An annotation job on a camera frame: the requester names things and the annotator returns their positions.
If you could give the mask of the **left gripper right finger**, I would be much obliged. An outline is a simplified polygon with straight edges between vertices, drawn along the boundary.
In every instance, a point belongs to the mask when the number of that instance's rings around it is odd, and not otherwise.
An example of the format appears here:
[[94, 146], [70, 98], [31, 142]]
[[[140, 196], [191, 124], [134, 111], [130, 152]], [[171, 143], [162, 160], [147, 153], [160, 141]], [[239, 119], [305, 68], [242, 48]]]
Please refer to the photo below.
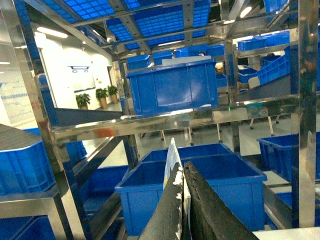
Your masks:
[[194, 240], [257, 240], [226, 206], [198, 169], [184, 164], [186, 183], [191, 195], [190, 233]]

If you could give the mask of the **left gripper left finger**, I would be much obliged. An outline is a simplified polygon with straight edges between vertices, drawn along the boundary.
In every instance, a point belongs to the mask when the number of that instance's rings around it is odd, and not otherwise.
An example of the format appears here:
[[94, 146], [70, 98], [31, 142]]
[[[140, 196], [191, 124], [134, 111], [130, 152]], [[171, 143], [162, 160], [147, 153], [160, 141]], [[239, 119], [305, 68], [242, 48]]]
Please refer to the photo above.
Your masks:
[[183, 217], [183, 168], [176, 163], [157, 207], [139, 240], [180, 240]]

